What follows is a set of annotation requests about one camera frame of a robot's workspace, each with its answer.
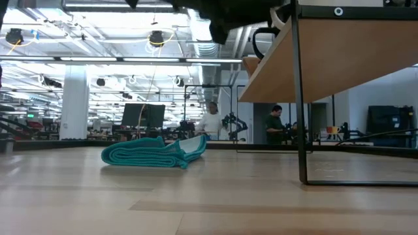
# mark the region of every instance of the light wood floor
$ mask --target light wood floor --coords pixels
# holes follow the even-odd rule
[[[307,187],[297,155],[208,150],[187,170],[102,148],[0,157],[0,234],[418,234],[418,189]],[[308,154],[313,180],[418,181],[418,160]]]

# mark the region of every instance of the wooden shelf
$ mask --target wooden shelf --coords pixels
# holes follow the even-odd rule
[[[304,102],[418,63],[418,22],[300,19]],[[289,20],[253,72],[240,102],[295,102]]]

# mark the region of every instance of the white shirt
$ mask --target white shirt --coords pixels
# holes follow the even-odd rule
[[[196,131],[205,131],[209,135],[217,135],[222,129],[222,117],[219,114],[205,114],[196,126]]]

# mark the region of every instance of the person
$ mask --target person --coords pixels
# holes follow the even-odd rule
[[[203,115],[195,130],[206,133],[209,140],[219,140],[218,134],[222,130],[222,117],[219,115],[215,102],[209,103],[209,112]]]
[[[275,105],[266,119],[267,144],[281,144],[284,129],[280,119],[282,110],[280,105]]]

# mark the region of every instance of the dark green shirt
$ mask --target dark green shirt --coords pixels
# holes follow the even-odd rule
[[[276,129],[276,130],[282,130],[283,125],[281,124],[280,117],[274,117],[272,115],[268,115],[266,118],[266,130],[267,129]],[[269,133],[267,132],[267,144],[281,144],[282,140],[282,133]]]

